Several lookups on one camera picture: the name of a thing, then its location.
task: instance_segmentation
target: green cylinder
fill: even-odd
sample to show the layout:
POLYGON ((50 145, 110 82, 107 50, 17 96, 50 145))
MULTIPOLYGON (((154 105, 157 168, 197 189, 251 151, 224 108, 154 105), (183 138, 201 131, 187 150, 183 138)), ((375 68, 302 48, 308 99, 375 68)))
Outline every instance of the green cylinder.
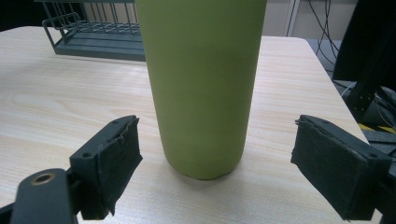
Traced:
POLYGON ((163 151, 213 179, 240 161, 266 0, 136 0, 163 151))

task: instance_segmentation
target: light wood tabletop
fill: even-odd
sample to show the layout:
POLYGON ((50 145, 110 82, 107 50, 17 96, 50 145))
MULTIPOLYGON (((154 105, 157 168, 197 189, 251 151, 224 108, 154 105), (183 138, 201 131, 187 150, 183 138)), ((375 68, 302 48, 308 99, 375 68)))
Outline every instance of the light wood tabletop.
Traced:
MULTIPOLYGON (((309 45, 265 36, 242 160, 222 178, 194 180, 174 171, 163 155, 145 63, 56 55, 42 27, 5 31, 0 207, 14 202, 25 177, 67 169, 69 157, 111 120, 137 115, 144 159, 116 215, 101 223, 343 223, 290 163, 302 114, 366 141, 309 45)), ((375 212, 372 222, 379 217, 375 212)))

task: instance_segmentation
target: gray plastic rack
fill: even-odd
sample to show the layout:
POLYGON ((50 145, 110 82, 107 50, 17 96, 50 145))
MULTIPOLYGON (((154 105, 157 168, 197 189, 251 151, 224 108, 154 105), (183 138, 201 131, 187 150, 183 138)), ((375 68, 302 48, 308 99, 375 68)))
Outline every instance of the gray plastic rack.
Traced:
POLYGON ((134 0, 35 0, 56 54, 145 61, 134 0), (61 33, 56 43, 49 26, 61 33))

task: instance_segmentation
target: black cable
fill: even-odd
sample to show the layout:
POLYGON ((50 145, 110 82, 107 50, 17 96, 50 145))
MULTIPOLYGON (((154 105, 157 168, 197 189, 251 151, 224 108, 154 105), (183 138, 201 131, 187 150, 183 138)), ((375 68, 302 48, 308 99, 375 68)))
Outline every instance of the black cable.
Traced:
POLYGON ((324 57, 329 63, 331 63, 332 65, 335 65, 335 63, 332 62, 332 61, 324 54, 324 52, 322 51, 321 48, 318 48, 318 49, 320 50, 320 53, 323 55, 323 57, 324 57))
MULTIPOLYGON (((325 27, 327 27, 327 35, 328 35, 328 37, 329 37, 329 39, 331 39, 330 38, 330 29, 329 29, 329 15, 330 15, 330 7, 331 7, 331 5, 332 5, 332 0, 329 0, 329 6, 327 7, 327 1, 328 0, 325 0, 325 7, 326 7, 326 9, 325 9, 325 11, 326 11, 326 26, 325 27)), ((334 52, 334 47, 335 47, 335 45, 334 45, 334 43, 333 42, 331 42, 331 44, 330 44, 330 47, 332 48, 332 55, 334 56, 334 58, 336 59, 337 58, 337 55, 335 54, 335 52, 334 52)))
POLYGON ((326 29, 323 28, 323 26, 322 26, 322 24, 321 24, 321 22, 320 22, 320 19, 319 19, 318 15, 317 15, 317 12, 314 10, 314 8, 313 8, 313 6, 312 6, 311 0, 308 0, 308 3, 309 3, 309 6, 310 6, 311 9, 312 9, 312 12, 313 12, 314 15, 315 15, 315 18, 316 18, 317 21, 318 21, 318 24, 319 24, 319 26, 320 26, 320 29, 321 29, 321 30, 323 31, 323 33, 327 36, 327 38, 329 39, 331 45, 333 45, 334 48, 337 49, 337 51, 339 51, 339 49, 337 48, 337 46, 335 46, 335 44, 332 42, 332 39, 330 38, 330 36, 327 34, 326 29))

